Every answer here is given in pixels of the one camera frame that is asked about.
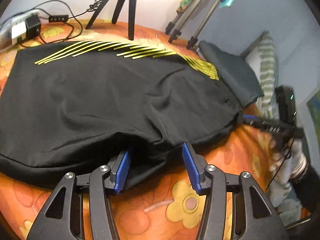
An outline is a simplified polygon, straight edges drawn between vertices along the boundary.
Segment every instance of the black tripod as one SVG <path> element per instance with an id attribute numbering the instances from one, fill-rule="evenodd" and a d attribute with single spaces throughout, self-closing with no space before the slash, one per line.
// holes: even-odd
<path id="1" fill-rule="evenodd" d="M 88 25 L 86 26 L 86 29 L 90 29 L 95 19 L 98 17 L 104 6 L 108 3 L 109 0 L 102 0 L 97 10 L 92 15 Z M 116 24 L 120 15 L 120 12 L 122 10 L 122 7 L 124 5 L 125 0 L 118 0 L 118 3 L 116 5 L 115 12 L 113 14 L 112 23 Z M 135 24 L 135 17 L 136 17 L 136 6 L 137 6 L 137 0 L 129 0 L 129 21 L 128 21 L 128 36 L 129 40 L 134 40 L 134 24 Z"/>

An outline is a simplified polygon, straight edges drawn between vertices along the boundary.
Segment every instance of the black plug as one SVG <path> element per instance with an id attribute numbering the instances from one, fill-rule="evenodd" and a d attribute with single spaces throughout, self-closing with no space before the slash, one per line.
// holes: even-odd
<path id="1" fill-rule="evenodd" d="M 29 41 L 40 35 L 41 22 L 38 15 L 34 14 L 26 19 L 27 35 L 25 41 Z"/>

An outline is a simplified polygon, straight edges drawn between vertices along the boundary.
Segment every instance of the power adapter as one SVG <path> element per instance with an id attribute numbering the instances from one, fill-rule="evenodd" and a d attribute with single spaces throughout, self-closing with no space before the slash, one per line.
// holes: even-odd
<path id="1" fill-rule="evenodd" d="M 41 22 L 38 15 L 32 15 L 26 19 L 27 36 L 26 40 L 29 41 L 40 35 Z"/>
<path id="2" fill-rule="evenodd" d="M 20 22 L 11 28 L 11 42 L 12 45 L 18 42 L 24 41 L 27 37 L 27 26 L 26 22 Z"/>

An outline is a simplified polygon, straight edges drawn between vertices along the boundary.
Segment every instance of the painting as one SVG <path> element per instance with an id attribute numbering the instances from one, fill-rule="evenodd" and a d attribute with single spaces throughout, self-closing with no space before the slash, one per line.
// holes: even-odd
<path id="1" fill-rule="evenodd" d="M 315 125 L 318 144 L 320 147 L 320 90 L 308 101 L 307 106 Z"/>

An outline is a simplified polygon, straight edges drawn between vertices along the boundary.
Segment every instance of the pillow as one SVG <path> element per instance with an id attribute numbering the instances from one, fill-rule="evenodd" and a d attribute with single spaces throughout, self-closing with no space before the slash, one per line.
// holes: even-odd
<path id="1" fill-rule="evenodd" d="M 277 60 L 273 39 L 269 32 L 264 32 L 258 45 L 246 57 L 245 61 L 254 71 L 261 89 L 263 98 L 257 100 L 257 107 L 267 118 L 277 116 L 275 88 L 277 86 Z"/>
<path id="2" fill-rule="evenodd" d="M 255 73 L 242 57 L 224 52 L 206 41 L 199 43 L 199 49 L 217 68 L 219 77 L 236 95 L 243 109 L 264 96 Z"/>

